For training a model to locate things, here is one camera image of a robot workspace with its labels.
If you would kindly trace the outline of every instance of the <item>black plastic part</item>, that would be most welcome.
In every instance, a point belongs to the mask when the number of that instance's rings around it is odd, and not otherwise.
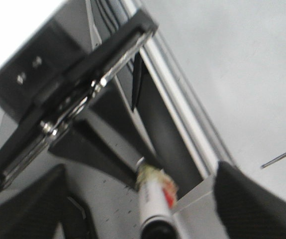
[[[81,162],[111,175],[134,188],[135,173],[105,144],[85,121],[75,122],[49,151],[56,156]]]
[[[141,233],[141,239],[176,239],[175,229],[167,222],[154,221],[146,225]]]
[[[108,39],[129,18],[119,0],[93,0],[91,5],[94,22],[102,41]],[[132,104],[132,62],[130,60],[117,73],[118,80],[130,105]]]
[[[91,212],[75,195],[65,199],[61,223],[65,239],[97,239]]]
[[[32,145],[34,140],[42,137],[40,129],[31,127],[31,123],[35,120],[34,115],[30,115],[21,126],[18,127],[10,138],[4,143],[0,149],[0,186],[2,184],[3,176],[2,171],[9,164],[13,163],[17,159],[17,155],[20,152]]]
[[[19,123],[18,129],[0,149],[0,184],[4,168],[18,160],[17,156],[40,137],[40,121],[57,115],[62,102],[75,92],[80,93],[77,96],[87,91],[91,94],[91,80],[103,76],[139,36],[155,31],[157,26],[139,10],[110,39],[86,57],[82,47],[67,33],[68,29],[50,20],[0,70],[0,106]],[[35,69],[30,59],[36,56],[41,56],[42,65]],[[16,76],[21,71],[27,73],[27,80],[19,85]],[[28,80],[31,77],[29,71],[33,72],[31,81]]]
[[[51,239],[66,196],[65,169],[59,165],[0,206],[0,239]]]
[[[220,162],[216,210],[231,239],[286,239],[286,202]]]
[[[146,32],[155,32],[157,25],[142,10],[136,14],[82,62],[65,74],[71,82],[99,79]]]
[[[40,57],[40,66],[33,62]],[[30,111],[34,98],[55,76],[85,57],[85,52],[55,21],[48,22],[0,69],[0,106],[16,122]],[[17,76],[25,74],[20,85]]]
[[[89,102],[89,108],[115,129],[129,142],[146,161],[158,168],[163,167],[160,157],[153,155],[132,120],[132,111],[121,95],[115,80],[110,81],[100,93]]]
[[[134,70],[133,70],[133,89],[132,89],[132,111],[135,109],[138,102],[139,93],[142,85],[142,76],[147,72],[146,66],[139,53],[135,55]]]

